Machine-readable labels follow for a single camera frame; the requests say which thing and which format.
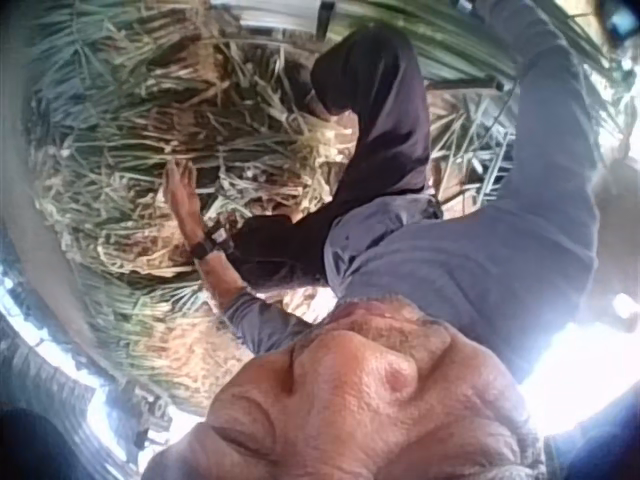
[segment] sleeve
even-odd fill
[[[477,8],[520,61],[515,163],[499,201],[592,250],[598,147],[582,68],[530,0],[478,0]]]
[[[254,355],[284,348],[312,328],[300,317],[248,292],[233,301],[224,317],[234,335]]]

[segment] nose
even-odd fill
[[[408,398],[417,388],[413,358],[350,331],[320,335],[298,357],[296,388],[304,388],[314,403],[351,399],[383,408]]]

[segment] closed eye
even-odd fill
[[[269,452],[265,451],[261,446],[260,442],[257,441],[253,435],[248,434],[242,430],[237,430],[235,428],[228,427],[212,427],[213,431],[216,432],[225,443],[231,445],[232,447],[241,450],[241,454],[248,455],[253,458],[268,460],[270,457]]]

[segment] fingers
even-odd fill
[[[191,162],[187,166],[187,182],[191,188],[196,189],[196,167]]]
[[[174,160],[171,159],[167,162],[167,166],[164,169],[163,183],[166,191],[171,185],[176,182],[181,183],[184,187],[196,187],[196,169],[193,164],[188,160]]]

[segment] black watch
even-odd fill
[[[201,242],[191,247],[190,253],[195,260],[204,260],[213,252],[231,253],[233,250],[233,241],[227,234],[224,227],[214,225],[204,235]]]
[[[209,236],[205,235],[201,242],[196,243],[189,252],[194,260],[204,260],[217,250],[222,250],[220,246]]]

